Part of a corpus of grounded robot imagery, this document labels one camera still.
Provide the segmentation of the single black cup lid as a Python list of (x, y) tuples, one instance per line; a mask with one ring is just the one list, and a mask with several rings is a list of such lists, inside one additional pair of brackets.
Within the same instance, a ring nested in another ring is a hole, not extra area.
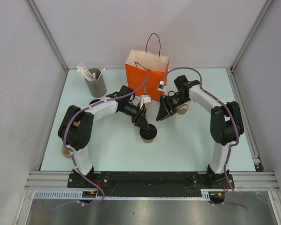
[(157, 128), (153, 124), (149, 124), (149, 130), (140, 129), (140, 136), (142, 139), (151, 140), (157, 136)]

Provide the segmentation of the orange paper bag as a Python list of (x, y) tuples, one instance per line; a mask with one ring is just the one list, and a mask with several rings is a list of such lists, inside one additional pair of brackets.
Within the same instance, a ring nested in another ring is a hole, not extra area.
[(136, 90), (136, 95), (148, 94), (153, 101), (159, 101), (163, 91), (159, 91), (160, 82), (167, 84), (166, 74), (169, 70), (168, 56), (153, 54), (145, 48), (141, 50), (131, 50), (125, 62), (126, 77), (128, 87)]

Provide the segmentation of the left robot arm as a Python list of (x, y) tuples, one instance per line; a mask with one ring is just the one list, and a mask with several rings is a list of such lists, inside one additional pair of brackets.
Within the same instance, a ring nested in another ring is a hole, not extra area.
[(74, 169), (80, 173), (78, 182), (83, 187), (90, 187), (94, 182), (93, 165), (89, 159), (87, 145), (91, 139), (93, 124), (113, 113), (121, 112), (131, 117), (132, 124), (140, 129), (140, 136), (145, 141), (153, 141), (157, 129), (149, 124), (146, 118), (144, 104), (134, 105), (131, 97), (135, 91), (127, 86), (122, 86), (120, 91), (111, 93), (103, 100), (91, 103), (85, 108), (72, 105), (68, 108), (58, 130), (58, 137), (63, 141), (74, 163)]

